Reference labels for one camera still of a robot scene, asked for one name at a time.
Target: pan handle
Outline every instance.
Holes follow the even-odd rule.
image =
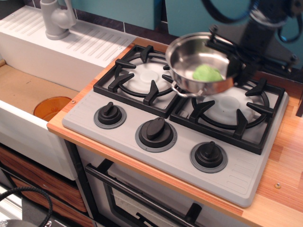
[[[186,93],[186,94],[183,94],[181,92],[178,91],[178,85],[175,81],[173,81],[171,83],[171,88],[173,89],[173,91],[175,91],[179,96],[181,96],[182,98],[195,98],[195,97],[199,97],[199,96],[202,96],[204,91],[203,90],[200,90],[198,91],[197,93]]]

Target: gray stovetop panel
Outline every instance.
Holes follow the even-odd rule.
[[[210,136],[191,130],[166,119],[177,131],[176,144],[167,151],[151,153],[140,148],[135,132],[140,125],[157,116],[131,107],[92,90],[64,117],[64,127],[105,144],[122,153],[169,173],[185,182],[196,185],[242,207],[252,203],[280,122],[288,102],[285,93],[261,155],[248,152]],[[126,121],[118,128],[106,130],[93,121],[95,112],[108,102],[114,102],[127,112]],[[213,174],[197,170],[190,161],[191,149],[198,143],[214,141],[227,154],[226,167]]]

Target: black burner grate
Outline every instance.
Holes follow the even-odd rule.
[[[122,59],[118,59],[115,62],[115,66],[94,85],[94,91],[157,116],[167,118],[180,97],[174,95],[173,98],[169,100],[169,104],[163,109],[153,105],[153,103],[157,101],[158,97],[165,96],[172,92],[171,88],[159,92],[154,80],[151,81],[151,89],[147,94],[131,91],[124,86],[124,83],[134,77],[133,73],[123,74],[123,71],[127,71],[127,69],[136,68],[136,65],[131,63],[132,60],[141,59],[142,63],[146,63],[148,59],[153,58],[165,60],[165,54],[155,51],[150,45],[147,47],[135,45]],[[164,65],[163,69],[169,70],[169,67]],[[172,82],[172,78],[169,75],[162,75],[162,78],[169,83]],[[113,81],[106,87],[105,84],[110,80]],[[133,98],[132,96],[142,98],[142,100]]]
[[[244,115],[241,113],[240,109],[237,110],[237,125],[226,125],[215,122],[204,114],[206,110],[214,105],[215,101],[212,100],[198,104],[196,99],[182,99],[171,113],[169,119],[173,122],[179,123],[203,134],[212,136],[216,139],[222,140],[239,148],[243,148],[260,155],[262,153],[262,149],[265,145],[266,139],[268,137],[270,128],[272,126],[274,117],[285,90],[283,88],[267,84],[265,79],[261,79],[259,82],[251,82],[253,82],[255,86],[246,92],[246,96],[261,96],[264,102],[264,105],[247,103],[247,106],[249,108],[252,108],[256,112],[260,113],[260,117],[253,122],[248,123]],[[277,95],[277,101],[274,105],[274,108],[269,107],[269,100],[265,92]],[[182,110],[185,104],[190,101],[193,105],[193,111],[192,113],[189,113],[189,116],[183,116]],[[256,127],[261,123],[266,124],[266,128],[263,131],[260,142],[251,142],[242,138],[247,129]]]

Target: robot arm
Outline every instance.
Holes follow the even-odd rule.
[[[214,19],[226,24],[240,21],[248,15],[250,17],[247,23],[239,26],[211,26],[212,36],[207,43],[211,48],[236,57],[246,66],[235,79],[238,84],[245,83],[258,70],[287,76],[291,67],[299,62],[295,54],[280,44],[275,34],[277,32],[283,42],[294,42],[300,37],[303,0],[251,0],[247,12],[237,19],[225,17],[210,0],[201,1]],[[291,39],[282,37],[282,27],[288,17],[296,17],[299,26],[299,34]],[[220,42],[217,36],[232,45]]]

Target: oven window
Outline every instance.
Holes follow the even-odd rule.
[[[178,227],[164,216],[105,184],[111,211],[133,227]]]

